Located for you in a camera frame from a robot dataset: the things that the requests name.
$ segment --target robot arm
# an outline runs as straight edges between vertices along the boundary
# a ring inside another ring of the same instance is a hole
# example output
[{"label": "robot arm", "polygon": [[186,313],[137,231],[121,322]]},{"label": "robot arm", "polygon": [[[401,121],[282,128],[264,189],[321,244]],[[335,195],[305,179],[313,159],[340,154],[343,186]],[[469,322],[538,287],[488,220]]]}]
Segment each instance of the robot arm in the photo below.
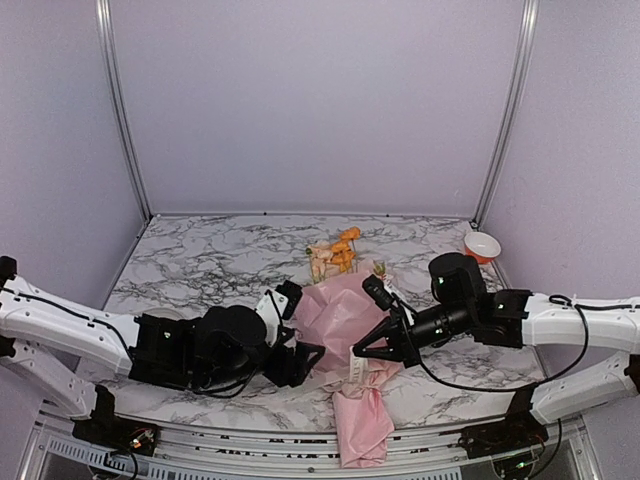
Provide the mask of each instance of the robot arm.
[{"label": "robot arm", "polygon": [[[431,374],[418,350],[440,347],[461,333],[470,333],[485,345],[512,348],[568,344],[582,345],[586,351],[588,343],[620,350],[573,375],[556,375],[519,389],[495,390],[512,391],[514,396],[504,420],[465,429],[461,446],[470,458],[526,447],[540,438],[546,440],[545,424],[621,397],[638,395],[640,298],[608,302],[565,297],[559,300],[528,290],[488,293],[475,259],[458,253],[434,259],[429,271],[433,295],[440,303],[420,312],[411,309],[376,277],[365,280],[365,291],[390,314],[354,345],[356,356],[403,362],[406,367],[420,364]],[[381,339],[386,340],[386,346],[372,346]]]},{"label": "robot arm", "polygon": [[324,354],[316,345],[285,345],[293,330],[283,320],[301,297],[287,281],[255,309],[216,306],[177,321],[118,315],[41,291],[17,275],[15,260],[0,257],[0,364],[44,390],[74,420],[77,438],[152,454],[157,427],[115,415],[113,395],[78,378],[47,347],[140,382],[203,395],[235,396],[257,373],[277,386],[297,386]]}]

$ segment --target marble surface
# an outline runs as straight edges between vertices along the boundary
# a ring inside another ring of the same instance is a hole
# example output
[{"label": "marble surface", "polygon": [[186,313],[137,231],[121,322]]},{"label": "marble surface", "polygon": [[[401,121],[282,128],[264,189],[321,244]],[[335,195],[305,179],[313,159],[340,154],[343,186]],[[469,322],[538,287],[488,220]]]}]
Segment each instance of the marble surface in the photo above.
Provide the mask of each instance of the marble surface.
[{"label": "marble surface", "polygon": [[[125,313],[169,307],[188,318],[212,305],[253,307],[266,288],[285,279],[308,284],[305,248],[335,239],[339,231],[354,225],[362,230],[358,254],[385,261],[416,308],[434,303],[429,261],[459,251],[470,231],[467,222],[415,217],[155,217],[107,309]],[[498,288],[492,267],[482,270],[489,288]],[[438,376],[460,384],[499,388],[542,378],[527,348],[485,347],[462,336],[422,353]],[[81,362],[78,373],[108,386],[119,412],[157,421],[245,430],[335,430],[331,394],[322,389],[278,389],[260,376],[241,396],[220,400],[117,378],[88,361]],[[397,429],[500,415],[512,396],[447,388],[419,367],[399,373],[382,393]]]}]

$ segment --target cable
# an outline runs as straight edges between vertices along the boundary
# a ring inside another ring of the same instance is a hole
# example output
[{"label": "cable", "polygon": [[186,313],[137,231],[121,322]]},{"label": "cable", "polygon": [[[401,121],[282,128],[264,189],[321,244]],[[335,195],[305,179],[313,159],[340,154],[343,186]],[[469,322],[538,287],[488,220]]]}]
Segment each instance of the cable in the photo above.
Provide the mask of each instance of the cable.
[{"label": "cable", "polygon": [[16,297],[20,297],[20,298],[24,298],[27,300],[34,300],[36,302],[40,302],[40,303],[44,303],[46,305],[50,305],[52,307],[57,308],[58,310],[62,310],[65,313],[68,313],[69,315],[73,315],[74,317],[80,318],[82,320],[86,320],[89,323],[97,323],[98,325],[102,325],[104,327],[106,327],[108,330],[113,331],[113,333],[116,334],[116,336],[118,337],[118,340],[120,340],[120,343],[122,344],[125,353],[127,354],[127,357],[129,357],[129,360],[131,360],[131,363],[133,363],[133,356],[131,355],[131,352],[129,352],[129,346],[127,345],[127,343],[124,341],[124,338],[122,337],[122,334],[118,331],[118,329],[116,327],[114,327],[113,325],[111,325],[110,323],[104,322],[102,320],[98,320],[96,318],[91,319],[91,317],[89,317],[88,315],[85,315],[83,313],[78,313],[78,312],[74,312],[73,310],[65,307],[64,305],[60,305],[59,303],[56,303],[54,301],[51,301],[47,298],[42,298],[42,297],[37,297],[35,295],[29,295],[27,293],[16,293],[15,291],[11,290],[10,288],[2,288],[3,291],[10,293],[11,295],[15,295]]},{"label": "cable", "polygon": [[284,320],[282,319],[282,314],[278,309],[278,304],[276,303],[275,298],[273,298],[273,292],[271,290],[267,290],[267,295],[269,295],[269,298],[271,299],[271,303],[273,304],[273,308],[276,310],[276,313],[278,314],[278,320],[280,321],[280,326],[284,327]]},{"label": "cable", "polygon": [[553,462],[553,459],[556,458],[556,455],[558,455],[558,452],[560,451],[561,444],[562,444],[562,420],[558,419],[558,443],[556,443],[556,448],[553,449],[553,453],[551,454],[547,462],[542,467],[540,467],[540,470],[538,470],[533,475],[529,476],[529,480],[533,480],[534,478],[536,478],[538,475],[544,472],[549,465],[551,465],[551,462]]},{"label": "cable", "polygon": [[[637,307],[631,304],[604,305],[604,306],[573,304],[573,302],[569,297],[565,295],[557,295],[557,294],[551,295],[549,297],[549,302],[556,305],[562,305],[567,308],[574,308],[578,312],[578,315],[580,315],[580,320],[582,321],[582,326],[584,329],[584,343],[582,345],[582,350],[580,351],[580,354],[576,357],[576,359],[573,362],[571,362],[569,366],[562,369],[558,373],[545,378],[544,380],[540,380],[539,382],[532,382],[527,385],[523,385],[521,387],[511,387],[511,388],[485,388],[485,387],[471,387],[468,385],[458,385],[455,383],[448,382],[446,380],[442,380],[441,378],[436,376],[436,374],[433,373],[429,369],[429,367],[426,366],[426,364],[422,360],[422,356],[420,355],[420,352],[416,349],[413,342],[409,342],[409,344],[411,345],[411,349],[413,351],[412,353],[414,354],[415,358],[418,360],[419,365],[422,367],[425,373],[429,375],[429,377],[431,377],[431,379],[433,379],[435,382],[440,383],[441,385],[444,385],[446,387],[457,388],[459,390],[467,390],[470,392],[480,392],[480,393],[514,393],[520,390],[536,388],[536,387],[539,387],[540,385],[544,385],[546,383],[552,382],[562,377],[569,371],[571,371],[573,368],[575,368],[576,365],[580,363],[580,361],[584,358],[585,354],[587,353],[587,349],[589,348],[589,324],[587,322],[587,317],[584,314],[584,310],[606,312],[611,310],[624,310],[624,309],[632,309]],[[407,336],[407,338],[410,338],[409,330],[407,329],[407,324],[406,324],[406,315],[404,314],[402,315],[401,322],[402,322],[402,327],[404,329],[404,334]]]},{"label": "cable", "polygon": [[107,467],[107,460],[109,458],[111,458],[114,455],[119,455],[121,453],[126,453],[131,457],[131,461],[133,462],[133,474],[131,475],[131,477],[129,477],[129,480],[136,480],[136,478],[138,478],[138,471],[139,471],[139,466],[138,466],[138,459],[136,458],[135,454],[131,451],[131,449],[129,448],[125,448],[123,445],[118,445],[121,450],[114,450],[110,453],[108,453],[107,455],[105,455],[104,457],[104,461],[102,462],[102,464]]},{"label": "cable", "polygon": [[56,302],[53,302],[51,300],[48,300],[46,298],[42,298],[42,297],[36,297],[34,295],[29,295],[27,293],[16,293],[15,291],[11,290],[10,288],[3,288],[2,290],[4,290],[5,292],[10,293],[11,295],[15,295],[16,297],[20,297],[20,298],[26,298],[28,300],[35,300],[37,302],[41,302],[41,303],[46,303],[47,305],[51,305],[52,307],[55,307],[59,310],[62,310],[65,313],[68,313],[69,315],[73,315],[74,317],[78,317],[81,318],[83,320],[87,320],[87,321],[91,321],[91,317],[88,317],[87,315],[84,315],[82,313],[78,313],[78,312],[74,312],[73,310],[68,309],[67,307],[60,305]]}]

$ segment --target white bowl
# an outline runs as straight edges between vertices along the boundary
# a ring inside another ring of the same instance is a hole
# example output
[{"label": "white bowl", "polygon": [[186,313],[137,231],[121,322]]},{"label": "white bowl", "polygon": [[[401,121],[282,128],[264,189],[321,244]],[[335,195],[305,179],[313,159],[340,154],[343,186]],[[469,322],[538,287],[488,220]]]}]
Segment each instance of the white bowl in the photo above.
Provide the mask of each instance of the white bowl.
[{"label": "white bowl", "polygon": [[489,263],[500,255],[502,247],[491,235],[482,232],[470,232],[464,237],[467,255],[478,260],[478,263]]}]

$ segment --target lavender wall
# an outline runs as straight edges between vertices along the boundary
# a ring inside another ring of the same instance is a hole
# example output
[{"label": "lavender wall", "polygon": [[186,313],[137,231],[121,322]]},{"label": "lavender wall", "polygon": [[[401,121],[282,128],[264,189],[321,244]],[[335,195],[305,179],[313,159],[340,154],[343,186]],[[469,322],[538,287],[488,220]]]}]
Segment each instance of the lavender wall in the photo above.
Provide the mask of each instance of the lavender wall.
[{"label": "lavender wall", "polygon": [[157,212],[470,217],[522,2],[113,2]]},{"label": "lavender wall", "polygon": [[[95,3],[0,1],[0,255],[100,306],[142,226],[98,43]],[[0,369],[0,478],[14,478],[40,396]]]},{"label": "lavender wall", "polygon": [[[526,93],[486,229],[516,287],[640,295],[640,3],[542,2]],[[587,363],[609,352],[593,351]],[[552,370],[574,349],[542,350]],[[636,478],[640,399],[585,420],[604,478]]]}]

